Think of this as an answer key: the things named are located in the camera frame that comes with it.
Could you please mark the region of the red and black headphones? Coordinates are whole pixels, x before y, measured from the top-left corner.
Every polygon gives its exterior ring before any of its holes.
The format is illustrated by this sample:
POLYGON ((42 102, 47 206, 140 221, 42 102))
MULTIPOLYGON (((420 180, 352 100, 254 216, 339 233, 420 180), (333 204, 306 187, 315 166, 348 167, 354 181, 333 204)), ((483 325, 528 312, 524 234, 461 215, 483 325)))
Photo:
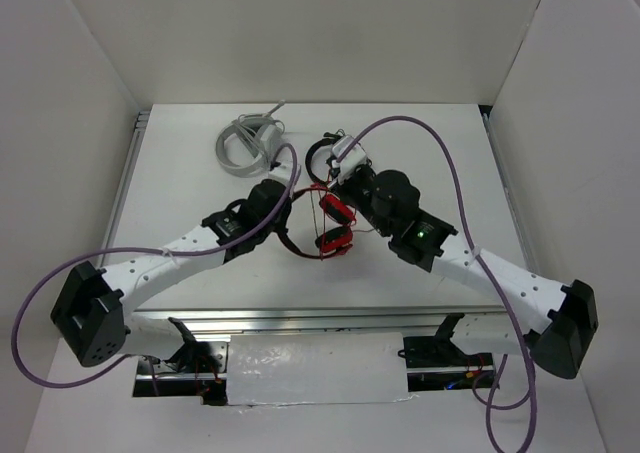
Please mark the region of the red and black headphones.
POLYGON ((306 194, 317 193, 319 199, 317 203, 311 202, 311 206, 318 206, 323 214, 323 220, 333 221, 335 226, 328 229, 323 223, 321 232, 316 233, 314 245, 317 249, 315 254, 302 251, 289 237, 286 226, 276 231, 280 243, 292 254, 307 260, 326 260, 343 256, 353 246, 354 231, 352 227, 357 223, 356 213, 342 202, 334 193, 320 184, 312 184, 293 193, 291 203, 302 198, 306 194))

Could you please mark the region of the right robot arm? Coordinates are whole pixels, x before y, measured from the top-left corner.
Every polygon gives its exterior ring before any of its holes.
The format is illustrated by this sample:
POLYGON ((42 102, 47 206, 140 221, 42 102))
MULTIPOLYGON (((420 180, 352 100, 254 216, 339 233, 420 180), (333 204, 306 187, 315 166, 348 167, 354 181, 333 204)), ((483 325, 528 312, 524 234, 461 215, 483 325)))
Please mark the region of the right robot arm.
POLYGON ((398 170, 334 162, 330 190, 354 207, 402 261, 476 292, 504 298, 535 365, 562 378, 577 376, 598 329, 593 288, 527 271, 485 249, 474 249, 449 223, 419 206, 420 192, 398 170))

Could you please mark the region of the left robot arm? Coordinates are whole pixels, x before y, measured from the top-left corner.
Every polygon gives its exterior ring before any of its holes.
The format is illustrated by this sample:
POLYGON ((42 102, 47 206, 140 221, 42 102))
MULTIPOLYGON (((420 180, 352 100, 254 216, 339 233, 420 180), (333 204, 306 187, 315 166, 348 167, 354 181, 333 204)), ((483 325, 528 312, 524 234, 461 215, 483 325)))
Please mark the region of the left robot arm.
POLYGON ((201 224, 155 254, 102 269, 74 266, 51 319, 83 367, 117 354, 151 356, 182 372, 196 360, 198 342, 176 318, 152 320, 137 310, 156 295, 201 272, 252 252, 291 210, 290 187, 273 179, 254 186, 245 199, 204 218, 201 224))

